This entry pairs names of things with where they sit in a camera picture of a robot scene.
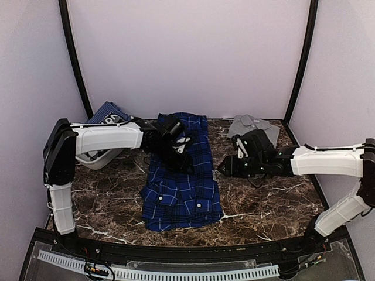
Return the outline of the blue plaid long sleeve shirt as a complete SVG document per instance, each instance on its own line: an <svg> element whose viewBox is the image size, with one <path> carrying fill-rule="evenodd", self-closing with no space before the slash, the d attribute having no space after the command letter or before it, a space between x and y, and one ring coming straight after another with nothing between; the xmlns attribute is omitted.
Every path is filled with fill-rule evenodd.
<svg viewBox="0 0 375 281"><path fill-rule="evenodd" d="M202 227L223 216L207 118L186 112L175 116L186 128L180 137L192 140L187 152L192 157L194 173L172 172L163 167L159 157L151 156L146 185L140 191L144 201L142 220L151 231Z"/></svg>

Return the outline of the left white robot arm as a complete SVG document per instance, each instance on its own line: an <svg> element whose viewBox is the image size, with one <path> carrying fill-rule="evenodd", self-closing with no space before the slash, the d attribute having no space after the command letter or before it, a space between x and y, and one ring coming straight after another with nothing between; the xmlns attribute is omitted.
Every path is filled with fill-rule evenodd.
<svg viewBox="0 0 375 281"><path fill-rule="evenodd" d="M83 243L72 233L71 187L75 176L76 156L111 149L142 149L156 154L173 172L193 173L193 159L187 152L190 138L180 140L186 130L183 122L167 115L161 122L141 118L113 124L71 123L66 118L56 122L43 149L43 181L49 192L49 208L60 237L60 246L70 255L78 255Z"/></svg>

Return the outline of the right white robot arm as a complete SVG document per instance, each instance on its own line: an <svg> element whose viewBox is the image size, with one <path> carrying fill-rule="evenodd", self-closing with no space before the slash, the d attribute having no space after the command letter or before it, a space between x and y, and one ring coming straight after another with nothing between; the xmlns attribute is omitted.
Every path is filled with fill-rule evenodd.
<svg viewBox="0 0 375 281"><path fill-rule="evenodd" d="M322 241L358 215L374 208L374 139L347 147L319 148L284 146L276 150L269 141L235 141L236 155L227 156L218 170L226 177L256 175L293 177L333 174L359 179L358 184L336 204L313 218L299 241L299 249L311 254Z"/></svg>

